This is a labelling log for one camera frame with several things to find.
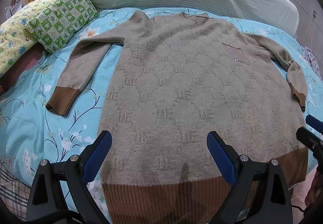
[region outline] bed sheet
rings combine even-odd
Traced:
[[[21,74],[11,90],[0,97],[0,162],[15,177],[31,185],[42,159],[48,159],[52,163],[65,161],[93,143],[97,136],[104,96],[122,50],[121,46],[111,46],[67,117],[48,112],[45,104],[77,42],[117,26],[135,11],[135,8],[101,11],[98,18],[82,28],[64,49],[51,56],[44,55],[36,66]],[[188,14],[205,13],[189,8],[144,10],[149,17],[182,11]],[[304,59],[301,47],[295,39],[284,31],[263,23],[208,14],[210,17],[228,20],[242,32],[261,34],[284,46],[302,66],[306,76],[308,96],[304,116],[311,114],[323,120],[323,113],[320,112],[323,108],[323,83]],[[286,72],[278,64],[277,68],[286,77]],[[315,165],[316,161],[309,153],[308,172]],[[76,210],[67,186],[63,185],[62,188],[69,208]],[[101,211],[110,220],[100,174],[88,184],[88,189]]]

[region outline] sweater sleeve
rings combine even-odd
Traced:
[[[124,44],[152,31],[151,20],[137,10],[119,26],[81,40],[72,51],[56,84],[46,108],[58,115],[67,116],[77,97],[93,76],[100,61],[114,42]]]
[[[270,57],[280,63],[283,69],[287,72],[287,82],[290,85],[292,95],[296,97],[302,111],[305,111],[306,96],[307,96],[307,83],[300,65],[294,61],[288,51],[267,37],[246,34],[247,36],[254,39],[258,46],[262,49],[270,52]]]

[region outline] knit sweater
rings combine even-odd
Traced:
[[[124,46],[98,131],[113,139],[101,179],[114,224],[208,222],[230,190],[206,147],[213,130],[238,154],[276,158],[289,185],[305,179],[307,149],[295,137],[307,94],[301,67],[271,39],[207,14],[136,11],[81,40],[48,110],[68,115],[114,42]]]

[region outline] sweater's right sleeve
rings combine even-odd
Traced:
[[[72,51],[46,108],[58,115],[67,116],[110,45],[114,42],[124,44],[151,31],[151,20],[146,14],[137,10],[131,18],[119,26],[81,40]]]

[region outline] silver screw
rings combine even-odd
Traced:
[[[47,162],[48,162],[47,159],[44,159],[44,160],[40,161],[40,165],[41,166],[46,166]]]
[[[70,158],[69,158],[69,160],[70,161],[77,161],[77,159],[79,158],[79,156],[78,155],[72,155]]]
[[[243,162],[247,162],[247,161],[249,160],[249,157],[247,157],[246,155],[241,155],[241,156],[240,156],[240,159],[241,159],[241,161],[243,161]]]
[[[272,163],[274,166],[278,166],[278,161],[277,161],[276,159],[273,159],[273,160],[271,161],[271,163]]]

